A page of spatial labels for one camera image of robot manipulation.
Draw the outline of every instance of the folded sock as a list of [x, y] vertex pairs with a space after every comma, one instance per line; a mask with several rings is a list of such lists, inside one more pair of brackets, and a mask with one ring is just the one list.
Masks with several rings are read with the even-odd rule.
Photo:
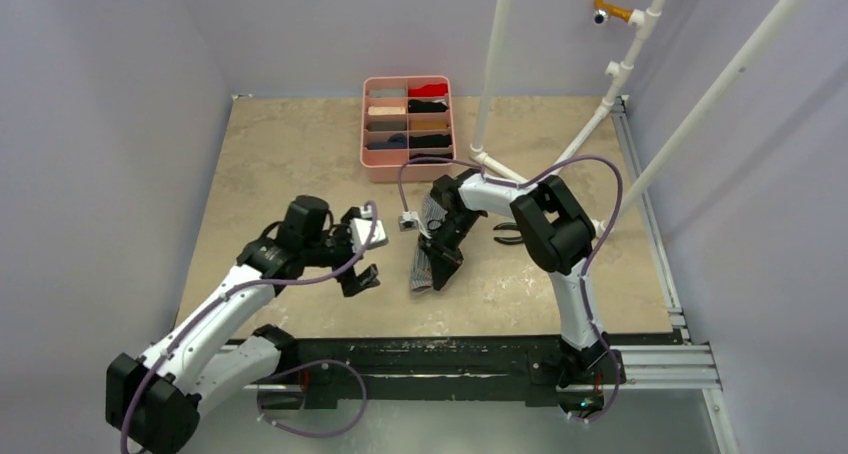
[[427, 84], [417, 89], [409, 90], [409, 97], [439, 97], [448, 93], [448, 85], [446, 83]]
[[421, 157], [441, 157], [442, 159], [444, 159], [444, 161], [433, 160], [427, 162], [416, 162], [416, 164], [445, 164], [446, 162], [448, 162], [448, 160], [453, 159], [453, 154], [413, 154], [409, 156], [409, 160], [411, 161], [413, 159], [418, 159]]
[[406, 97], [406, 89], [371, 89], [368, 97]]
[[410, 121], [409, 130], [411, 131], [439, 131], [448, 128], [448, 123], [444, 121]]
[[369, 131], [405, 131], [406, 121], [374, 121], [368, 124]]
[[410, 149], [424, 149], [428, 147], [450, 147], [450, 134], [429, 134], [426, 136], [410, 136]]
[[365, 145], [369, 151], [379, 151], [384, 149], [406, 149], [406, 135], [399, 132], [392, 135], [386, 141], [369, 142]]
[[406, 108], [404, 106], [392, 107], [392, 106], [371, 106], [368, 108], [369, 116], [392, 116], [392, 115], [404, 115], [406, 114]]
[[419, 101], [418, 99], [410, 99], [408, 104], [409, 112], [445, 112], [448, 110], [447, 104], [437, 101]]

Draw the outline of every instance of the white pole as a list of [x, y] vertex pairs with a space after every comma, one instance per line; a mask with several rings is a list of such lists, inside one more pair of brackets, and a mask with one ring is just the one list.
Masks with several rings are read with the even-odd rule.
[[707, 92], [695, 104], [695, 107], [683, 119], [683, 122], [680, 123], [677, 130], [674, 131], [662, 149], [660, 149], [660, 152], [651, 160], [648, 167], [642, 172], [642, 175], [636, 179], [636, 182], [633, 183], [633, 186], [624, 195], [624, 200], [621, 204], [622, 214], [642, 197], [642, 194], [645, 193], [651, 182], [656, 179], [657, 174], [659, 174], [672, 154], [694, 132], [701, 120], [710, 112], [710, 109], [715, 106], [724, 93], [727, 92], [727, 89], [748, 69], [751, 62], [768, 47], [786, 24], [787, 19], [795, 14], [805, 1], [777, 1], [777, 4], [774, 5], [754, 33], [751, 34], [751, 37], [745, 41], [739, 52], [733, 56], [730, 63], [721, 71], [715, 82], [707, 89]]
[[486, 124], [489, 122], [489, 109], [492, 107], [492, 91], [495, 88], [495, 71], [503, 47], [506, 27], [509, 21], [509, 10], [512, 0], [498, 0], [495, 6], [495, 20], [492, 24], [492, 35], [489, 38], [489, 52], [486, 54], [486, 74], [483, 79], [483, 93], [480, 95], [480, 108], [477, 110], [477, 125], [474, 127], [474, 139], [471, 142], [471, 153], [483, 151], [483, 137], [486, 135]]
[[577, 133], [577, 136], [571, 141], [568, 147], [562, 151], [562, 154], [559, 155], [554, 163], [561, 162], [572, 157], [577, 150], [580, 149], [580, 146], [586, 142], [586, 139], [589, 138], [592, 132], [595, 131], [598, 124], [607, 117], [607, 114], [609, 114], [609, 111], [615, 103], [616, 96], [618, 96], [618, 93], [621, 91], [624, 83], [627, 82], [627, 78], [630, 77], [630, 72], [633, 71], [633, 65], [636, 62], [636, 57], [642, 50], [642, 46], [654, 32], [654, 26], [656, 26], [659, 21], [665, 1], [666, 0], [653, 0], [651, 2], [651, 7], [645, 11], [645, 22], [636, 29], [636, 35], [633, 37], [633, 43], [630, 44], [630, 49], [627, 50], [627, 55], [624, 56], [624, 60], [621, 61], [621, 64], [610, 63], [610, 66], [607, 67], [607, 73], [612, 75], [612, 84], [610, 84], [606, 95], [603, 99], [601, 99], [601, 104], [595, 110], [595, 113], [589, 119], [589, 122], [587, 122], [586, 125], [583, 126], [583, 129]]

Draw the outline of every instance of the black sock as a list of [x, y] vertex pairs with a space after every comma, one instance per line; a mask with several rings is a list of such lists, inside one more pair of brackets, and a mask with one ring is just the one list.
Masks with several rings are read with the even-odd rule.
[[426, 136], [409, 136], [410, 149], [426, 149], [432, 147], [450, 147], [450, 134], [428, 134]]

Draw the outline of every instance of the gray floor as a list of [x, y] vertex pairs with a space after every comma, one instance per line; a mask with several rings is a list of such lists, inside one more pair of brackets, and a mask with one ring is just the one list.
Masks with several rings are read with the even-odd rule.
[[[358, 402], [336, 410], [283, 412], [281, 422], [309, 430], [344, 425]], [[306, 439], [256, 421], [252, 393], [213, 411], [182, 451], [199, 453], [351, 454], [717, 454], [700, 391], [625, 391], [588, 428], [568, 424], [557, 408], [521, 403], [374, 401], [352, 431]]]

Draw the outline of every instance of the sock organizer compartment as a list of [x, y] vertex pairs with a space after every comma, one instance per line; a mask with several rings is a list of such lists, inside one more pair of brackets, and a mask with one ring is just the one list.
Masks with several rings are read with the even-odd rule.
[[[450, 82], [444, 76], [372, 77], [362, 87], [360, 161], [371, 182], [395, 182], [418, 157], [456, 158]], [[432, 181], [447, 161], [410, 164], [404, 181]]]

